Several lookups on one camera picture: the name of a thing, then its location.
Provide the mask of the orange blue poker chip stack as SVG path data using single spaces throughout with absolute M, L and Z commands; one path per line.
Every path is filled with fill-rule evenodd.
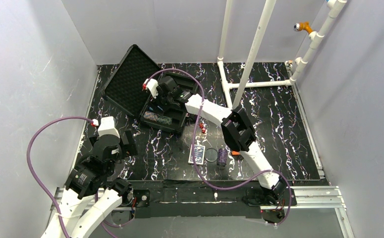
M 159 115 L 150 111 L 145 111 L 143 115 L 144 119 L 158 122 Z

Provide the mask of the white PVC pipe frame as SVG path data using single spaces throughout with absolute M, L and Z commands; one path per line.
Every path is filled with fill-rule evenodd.
M 225 46 L 227 34 L 231 29 L 231 13 L 240 3 L 249 6 L 249 0 L 226 1 L 222 22 L 217 66 L 221 76 L 221 85 L 227 107 L 231 108 L 238 102 L 237 97 L 232 97 L 232 89 L 244 91 L 246 88 L 291 86 L 302 75 L 310 57 L 320 46 L 326 37 L 336 18 L 346 5 L 345 0 L 256 0 L 254 3 L 262 7 L 261 16 L 255 26 L 256 31 L 249 48 L 249 54 L 245 60 L 244 76 L 249 79 L 253 64 L 258 61 L 281 61 L 291 64 L 293 74 L 290 79 L 270 80 L 256 83 L 231 83 L 228 81 L 228 73 L 225 71 Z M 296 32 L 293 26 L 297 22 L 310 23 L 313 32 Z

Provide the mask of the black poker set case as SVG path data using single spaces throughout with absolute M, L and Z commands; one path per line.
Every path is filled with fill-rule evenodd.
M 101 90 L 103 98 L 120 108 L 128 116 L 141 123 L 170 133 L 181 133 L 188 118 L 184 110 L 162 110 L 157 106 L 157 101 L 148 90 L 143 90 L 142 85 L 147 78 L 160 81 L 165 76 L 172 77 L 175 82 L 185 90 L 198 93 L 197 83 L 186 75 L 164 72 L 156 74 L 161 68 L 138 45 L 132 45 L 120 61 L 118 69 L 112 73 L 110 80 Z M 150 111 L 159 116 L 172 118 L 171 125 L 146 120 L 143 115 Z

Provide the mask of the blue playing card deck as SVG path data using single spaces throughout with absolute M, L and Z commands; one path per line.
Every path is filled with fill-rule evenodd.
M 190 151 L 188 164 L 193 164 L 193 158 L 195 158 L 195 163 L 197 166 L 202 166 L 204 164 L 205 156 L 205 146 L 203 145 L 194 145 L 193 151 Z

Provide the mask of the black orange hex key set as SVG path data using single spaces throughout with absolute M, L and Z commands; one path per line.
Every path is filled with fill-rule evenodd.
M 240 152 L 237 151 L 231 151 L 231 156 L 233 157 L 234 160 L 237 161 L 242 161 L 244 157 L 240 154 Z

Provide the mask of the purple poker chip stack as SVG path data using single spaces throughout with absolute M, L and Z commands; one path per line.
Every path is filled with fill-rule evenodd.
M 217 165 L 221 167 L 225 167 L 228 159 L 228 151 L 224 148 L 220 148 L 218 150 L 217 156 Z

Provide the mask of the dark blue poker chip stack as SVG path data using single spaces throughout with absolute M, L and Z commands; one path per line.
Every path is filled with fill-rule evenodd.
M 165 125 L 171 125 L 172 124 L 172 118 L 171 117 L 166 117 L 166 116 L 159 116 L 157 118 L 157 121 L 161 124 Z

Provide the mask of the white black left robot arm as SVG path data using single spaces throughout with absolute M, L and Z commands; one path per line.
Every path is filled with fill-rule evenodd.
M 91 137 L 92 153 L 71 171 L 44 238 L 63 238 L 60 220 L 71 238 L 87 238 L 120 205 L 134 201 L 132 184 L 122 178 L 108 181 L 117 162 L 138 154 L 132 132 L 122 136 L 100 132 Z

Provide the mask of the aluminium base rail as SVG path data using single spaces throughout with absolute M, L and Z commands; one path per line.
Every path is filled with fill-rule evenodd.
M 343 236 L 354 237 L 338 186 L 292 186 L 274 204 L 264 200 L 267 195 L 268 190 L 257 188 L 254 182 L 219 192 L 196 181 L 138 183 L 133 190 L 137 200 L 131 210 L 136 219 L 178 216 L 258 219 L 268 210 L 334 209 Z

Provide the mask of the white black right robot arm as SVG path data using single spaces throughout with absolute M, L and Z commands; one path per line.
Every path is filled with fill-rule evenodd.
M 289 188 L 287 179 L 274 170 L 264 156 L 257 142 L 255 128 L 242 106 L 234 109 L 223 107 L 205 99 L 203 92 L 187 92 L 176 83 L 164 86 L 161 80 L 151 78 L 144 82 L 143 89 L 150 91 L 154 99 L 179 102 L 189 114 L 220 126 L 226 146 L 243 157 L 254 172 L 251 178 L 257 179 L 262 188 L 268 189 L 275 200 Z

